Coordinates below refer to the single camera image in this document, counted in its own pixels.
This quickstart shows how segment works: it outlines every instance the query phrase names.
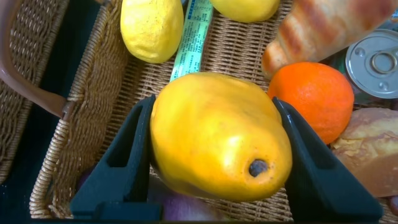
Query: price tag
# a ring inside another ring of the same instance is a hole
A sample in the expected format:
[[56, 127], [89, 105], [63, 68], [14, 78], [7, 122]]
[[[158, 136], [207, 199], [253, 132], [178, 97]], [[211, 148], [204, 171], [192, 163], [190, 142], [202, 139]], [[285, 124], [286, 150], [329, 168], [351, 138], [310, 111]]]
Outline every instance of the price tag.
[[200, 71], [203, 45], [212, 15], [213, 6], [209, 0], [189, 0], [170, 82], [188, 73]]

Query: baguette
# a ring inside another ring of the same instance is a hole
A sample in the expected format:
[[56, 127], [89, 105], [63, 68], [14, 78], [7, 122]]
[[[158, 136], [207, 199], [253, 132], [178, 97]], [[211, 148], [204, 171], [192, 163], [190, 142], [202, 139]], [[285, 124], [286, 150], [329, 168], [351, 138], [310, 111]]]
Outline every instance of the baguette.
[[295, 62], [319, 62], [359, 41], [391, 17], [398, 0], [295, 0], [262, 56], [271, 79]]

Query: woven basket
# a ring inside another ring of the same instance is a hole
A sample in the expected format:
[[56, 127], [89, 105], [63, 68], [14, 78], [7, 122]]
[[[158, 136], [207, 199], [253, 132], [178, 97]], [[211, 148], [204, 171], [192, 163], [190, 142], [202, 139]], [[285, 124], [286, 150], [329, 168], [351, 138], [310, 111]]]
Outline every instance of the woven basket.
[[[215, 12], [204, 46], [202, 71], [250, 80], [264, 91], [261, 57], [292, 0], [282, 0], [266, 22], [242, 24]], [[169, 82], [174, 58], [148, 64], [132, 57], [121, 38], [121, 1], [101, 7], [67, 101], [74, 102], [60, 119], [30, 196], [32, 218], [73, 218], [69, 209], [82, 171], [99, 161], [133, 105]], [[249, 221], [292, 221], [285, 190], [251, 203], [205, 200], [231, 218]], [[398, 222], [385, 208], [382, 222]]]
[[[67, 6], [63, 0], [24, 0], [11, 30], [5, 31], [10, 33], [4, 47], [10, 48], [12, 64], [34, 86], [40, 84]], [[0, 184], [11, 169], [31, 106], [0, 80]]]

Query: orange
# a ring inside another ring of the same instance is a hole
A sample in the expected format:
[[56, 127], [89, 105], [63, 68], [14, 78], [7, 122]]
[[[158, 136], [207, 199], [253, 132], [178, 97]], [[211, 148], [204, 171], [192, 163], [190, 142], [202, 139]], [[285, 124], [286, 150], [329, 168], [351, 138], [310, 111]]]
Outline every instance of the orange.
[[292, 105], [325, 144], [338, 138], [353, 112], [354, 93], [348, 80], [321, 63], [282, 67], [272, 78], [267, 94]]

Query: can lid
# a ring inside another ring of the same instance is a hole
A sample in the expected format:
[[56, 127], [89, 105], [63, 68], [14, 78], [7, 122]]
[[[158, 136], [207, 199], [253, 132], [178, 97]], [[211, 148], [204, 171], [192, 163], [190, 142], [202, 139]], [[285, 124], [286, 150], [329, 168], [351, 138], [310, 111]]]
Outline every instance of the can lid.
[[379, 98], [398, 98], [398, 32], [376, 29], [352, 44], [346, 68], [360, 90]]

